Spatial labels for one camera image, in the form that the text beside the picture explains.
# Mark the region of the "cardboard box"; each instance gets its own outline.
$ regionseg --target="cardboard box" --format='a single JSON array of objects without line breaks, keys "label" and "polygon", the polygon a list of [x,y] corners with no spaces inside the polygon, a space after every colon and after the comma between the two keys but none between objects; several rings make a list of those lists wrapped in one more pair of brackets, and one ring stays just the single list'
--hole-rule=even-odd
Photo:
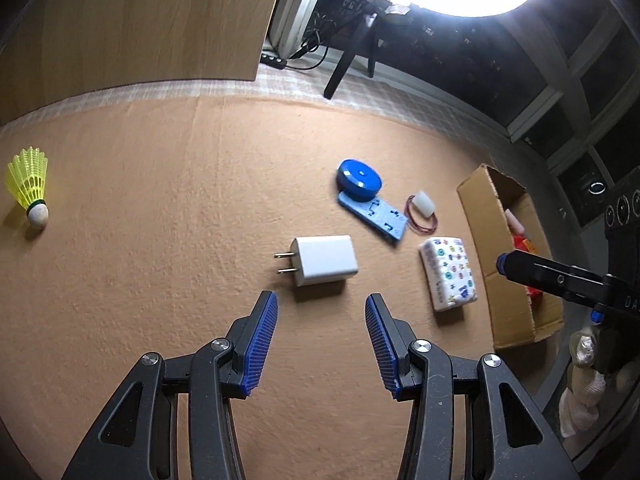
[{"label": "cardboard box", "polygon": [[541,341],[560,330],[564,323],[560,298],[545,293],[532,309],[525,287],[510,282],[495,268],[498,256],[514,249],[505,209],[510,209],[524,226],[538,254],[551,258],[538,215],[525,189],[512,178],[483,164],[458,186],[458,195],[478,251],[494,348]]}]

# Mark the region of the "badminton shuttlecock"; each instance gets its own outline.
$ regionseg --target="badminton shuttlecock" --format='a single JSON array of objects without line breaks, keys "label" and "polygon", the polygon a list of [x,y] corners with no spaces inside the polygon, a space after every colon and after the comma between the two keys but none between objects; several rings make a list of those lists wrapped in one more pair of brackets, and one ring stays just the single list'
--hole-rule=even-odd
[{"label": "badminton shuttlecock", "polygon": [[27,210],[29,224],[42,230],[49,221],[49,209],[44,202],[47,158],[38,148],[22,150],[6,165],[4,182],[9,193]]}]

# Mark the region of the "yellow shuttlecock skirt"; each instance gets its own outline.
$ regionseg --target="yellow shuttlecock skirt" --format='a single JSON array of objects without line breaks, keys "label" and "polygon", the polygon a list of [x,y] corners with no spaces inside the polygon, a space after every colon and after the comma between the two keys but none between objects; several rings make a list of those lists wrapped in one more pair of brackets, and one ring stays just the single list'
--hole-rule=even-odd
[{"label": "yellow shuttlecock skirt", "polygon": [[9,193],[25,209],[44,200],[47,158],[38,148],[22,150],[6,165],[4,182]]}]

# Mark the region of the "blue tape measure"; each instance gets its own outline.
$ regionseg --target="blue tape measure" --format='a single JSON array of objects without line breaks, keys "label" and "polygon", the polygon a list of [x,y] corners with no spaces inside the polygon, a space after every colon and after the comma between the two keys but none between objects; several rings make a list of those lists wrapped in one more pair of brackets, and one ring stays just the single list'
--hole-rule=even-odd
[{"label": "blue tape measure", "polygon": [[361,202],[372,200],[382,187],[376,170],[353,158],[342,161],[336,179],[347,195]]}]

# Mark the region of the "metal screw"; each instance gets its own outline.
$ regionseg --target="metal screw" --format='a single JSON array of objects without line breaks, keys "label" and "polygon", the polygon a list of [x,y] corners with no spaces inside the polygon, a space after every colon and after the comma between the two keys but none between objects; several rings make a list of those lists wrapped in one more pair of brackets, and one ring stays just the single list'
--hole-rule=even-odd
[{"label": "metal screw", "polygon": [[219,337],[218,339],[214,339],[211,342],[211,348],[213,348],[214,350],[217,350],[218,352],[222,352],[223,350],[226,350],[230,346],[231,346],[231,343],[227,339],[225,339],[223,337]]},{"label": "metal screw", "polygon": [[431,350],[431,343],[429,343],[426,339],[417,339],[413,342],[412,346],[416,352],[428,352]]},{"label": "metal screw", "polygon": [[497,368],[502,363],[502,359],[500,359],[496,354],[487,354],[482,358],[482,361],[491,368]]},{"label": "metal screw", "polygon": [[140,361],[142,362],[143,365],[145,366],[153,366],[154,364],[156,364],[158,361],[160,360],[160,356],[158,354],[156,354],[155,352],[149,352],[148,354],[144,354],[141,358]]}]

